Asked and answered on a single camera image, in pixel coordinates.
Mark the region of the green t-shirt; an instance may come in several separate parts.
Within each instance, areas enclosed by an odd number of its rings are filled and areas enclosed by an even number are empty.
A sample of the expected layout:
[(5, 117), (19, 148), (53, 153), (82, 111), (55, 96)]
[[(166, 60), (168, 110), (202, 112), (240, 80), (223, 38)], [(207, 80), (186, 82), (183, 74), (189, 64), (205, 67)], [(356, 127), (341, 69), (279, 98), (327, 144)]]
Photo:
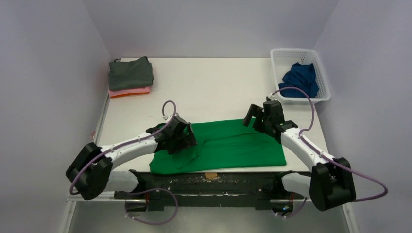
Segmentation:
[(149, 164), (155, 174), (213, 169), (285, 166), (283, 147), (269, 135), (245, 127), (242, 119), (194, 123), (198, 144), (169, 155), (162, 150)]

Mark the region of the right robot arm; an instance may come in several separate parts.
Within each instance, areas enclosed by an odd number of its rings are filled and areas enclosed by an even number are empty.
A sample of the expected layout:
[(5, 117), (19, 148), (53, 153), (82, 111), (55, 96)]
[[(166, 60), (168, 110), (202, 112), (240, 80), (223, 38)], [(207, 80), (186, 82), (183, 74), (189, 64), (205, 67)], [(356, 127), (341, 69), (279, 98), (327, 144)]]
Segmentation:
[(295, 171), (276, 175), (273, 192), (283, 198), (297, 193), (310, 198), (314, 206), (325, 211), (356, 199), (350, 163), (345, 158), (337, 159), (312, 145), (302, 134), (298, 125), (286, 121), (279, 101), (270, 100), (263, 106), (251, 104), (243, 125), (274, 138), (279, 144), (293, 152), (309, 169), (310, 176)]

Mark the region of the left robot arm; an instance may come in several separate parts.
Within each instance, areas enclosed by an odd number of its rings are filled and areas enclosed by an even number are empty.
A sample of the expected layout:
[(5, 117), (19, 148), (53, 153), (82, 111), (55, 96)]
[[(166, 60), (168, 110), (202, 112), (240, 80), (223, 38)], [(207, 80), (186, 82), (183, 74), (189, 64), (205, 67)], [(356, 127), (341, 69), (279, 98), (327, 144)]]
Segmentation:
[(98, 146), (86, 144), (65, 172), (71, 182), (69, 192), (92, 200), (102, 192), (125, 192), (134, 199), (143, 196), (145, 185), (135, 171), (115, 171), (117, 167), (147, 154), (175, 155), (198, 145), (192, 124), (179, 116), (148, 128), (128, 141)]

